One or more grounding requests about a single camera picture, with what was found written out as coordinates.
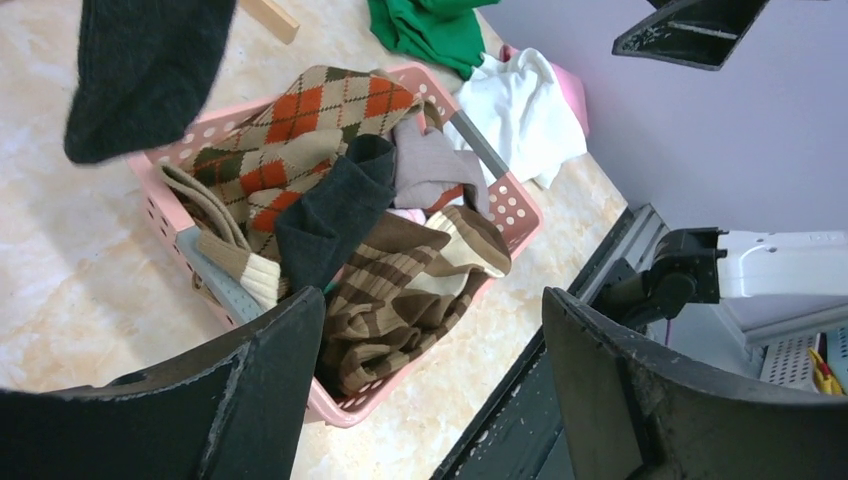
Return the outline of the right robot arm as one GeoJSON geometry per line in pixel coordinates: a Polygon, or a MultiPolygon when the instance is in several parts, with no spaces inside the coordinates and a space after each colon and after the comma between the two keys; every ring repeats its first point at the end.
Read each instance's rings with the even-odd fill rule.
{"type": "MultiPolygon", "coordinates": [[[[763,1],[655,1],[654,13],[613,42],[617,56],[720,69],[766,4],[763,1]]],[[[845,296],[844,231],[762,233],[685,228],[663,235],[651,266],[619,260],[592,306],[639,330],[676,318],[688,304],[777,295],[845,296]]]]}

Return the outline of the black sock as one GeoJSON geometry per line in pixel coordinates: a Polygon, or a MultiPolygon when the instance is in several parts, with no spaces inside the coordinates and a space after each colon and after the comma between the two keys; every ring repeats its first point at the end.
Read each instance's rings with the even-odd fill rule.
{"type": "Polygon", "coordinates": [[[75,164],[98,164],[181,139],[216,79],[233,0],[82,4],[78,85],[64,135],[75,164]]]}
{"type": "Polygon", "coordinates": [[[355,138],[329,173],[274,221],[281,272],[292,291],[327,287],[395,198],[396,148],[355,138]]]}

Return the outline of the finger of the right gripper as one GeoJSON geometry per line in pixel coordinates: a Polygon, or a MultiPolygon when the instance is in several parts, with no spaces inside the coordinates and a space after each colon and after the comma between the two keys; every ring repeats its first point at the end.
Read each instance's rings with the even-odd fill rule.
{"type": "Polygon", "coordinates": [[[720,70],[767,0],[653,1],[655,11],[612,45],[615,56],[720,70]]]}

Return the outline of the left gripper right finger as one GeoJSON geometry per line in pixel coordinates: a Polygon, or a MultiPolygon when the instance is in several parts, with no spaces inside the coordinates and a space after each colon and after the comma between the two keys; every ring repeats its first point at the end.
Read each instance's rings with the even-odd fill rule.
{"type": "Polygon", "coordinates": [[[558,288],[543,330],[579,479],[843,479],[847,401],[671,350],[558,288]]]}

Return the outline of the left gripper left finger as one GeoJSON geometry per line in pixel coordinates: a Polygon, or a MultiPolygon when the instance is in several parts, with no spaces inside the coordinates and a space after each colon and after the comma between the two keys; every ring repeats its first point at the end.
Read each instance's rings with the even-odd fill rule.
{"type": "Polygon", "coordinates": [[[5,479],[286,479],[321,342],[306,288],[102,387],[1,393],[5,479]]]}

